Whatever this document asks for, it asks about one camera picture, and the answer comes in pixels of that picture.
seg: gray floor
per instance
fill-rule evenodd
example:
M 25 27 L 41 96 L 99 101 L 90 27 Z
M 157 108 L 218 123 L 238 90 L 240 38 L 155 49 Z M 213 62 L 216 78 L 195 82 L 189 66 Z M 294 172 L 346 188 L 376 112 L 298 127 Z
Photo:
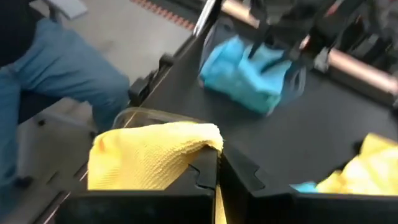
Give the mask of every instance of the gray floor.
M 65 26 L 75 29 L 133 82 L 156 68 L 165 53 L 174 53 L 188 38 L 189 31 L 152 14 L 128 0 L 85 0 L 89 13 Z M 45 11 L 40 2 L 34 6 Z M 48 109 L 91 122 L 86 104 L 64 99 Z M 20 149 L 20 173 L 33 175 L 42 185 L 58 169 L 68 173 L 66 164 L 80 164 L 88 155 L 88 131 L 48 120 L 38 127 L 30 120 L 19 126 L 29 130 L 30 143 Z

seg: towel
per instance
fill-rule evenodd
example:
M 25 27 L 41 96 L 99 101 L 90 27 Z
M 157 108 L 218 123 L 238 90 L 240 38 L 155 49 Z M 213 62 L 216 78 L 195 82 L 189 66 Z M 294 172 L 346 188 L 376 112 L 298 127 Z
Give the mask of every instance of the towel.
M 223 138 L 214 124 L 176 122 L 108 131 L 90 151 L 88 190 L 165 190 L 204 145 L 221 154 Z M 216 223 L 226 223 L 219 187 Z
M 218 45 L 203 64 L 200 78 L 206 88 L 222 92 L 255 112 L 270 113 L 281 100 L 284 77 L 292 62 L 287 60 L 261 73 L 284 51 L 263 44 L 249 59 L 251 49 L 238 36 Z
M 398 143 L 368 134 L 361 152 L 343 171 L 317 185 L 320 193 L 398 195 Z

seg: black plastic bin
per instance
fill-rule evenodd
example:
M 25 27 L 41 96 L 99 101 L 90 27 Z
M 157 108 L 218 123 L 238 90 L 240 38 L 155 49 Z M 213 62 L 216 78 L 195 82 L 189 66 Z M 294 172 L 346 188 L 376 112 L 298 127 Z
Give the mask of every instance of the black plastic bin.
M 172 121 L 200 122 L 161 111 L 128 108 L 116 118 L 114 128 Z M 55 223 L 214 223 L 217 173 L 217 151 L 205 146 L 165 190 L 72 192 L 58 209 Z
M 228 224 L 398 223 L 398 197 L 301 194 L 229 145 L 220 185 Z

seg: person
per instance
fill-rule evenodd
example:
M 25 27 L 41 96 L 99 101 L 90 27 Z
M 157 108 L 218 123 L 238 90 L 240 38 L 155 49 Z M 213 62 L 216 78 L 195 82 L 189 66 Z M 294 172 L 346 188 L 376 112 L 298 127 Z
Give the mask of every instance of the person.
M 129 80 L 29 0 L 0 0 L 0 220 L 16 204 L 20 93 L 87 101 L 100 131 L 128 104 Z

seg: clear plastic container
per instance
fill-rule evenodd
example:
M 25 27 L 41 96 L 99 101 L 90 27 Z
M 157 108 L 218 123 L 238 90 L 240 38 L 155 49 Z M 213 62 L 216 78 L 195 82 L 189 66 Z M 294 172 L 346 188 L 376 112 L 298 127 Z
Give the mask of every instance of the clear plastic container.
M 115 118 L 113 129 L 138 128 L 152 124 L 165 124 L 177 121 L 204 123 L 198 119 L 145 108 L 127 108 Z

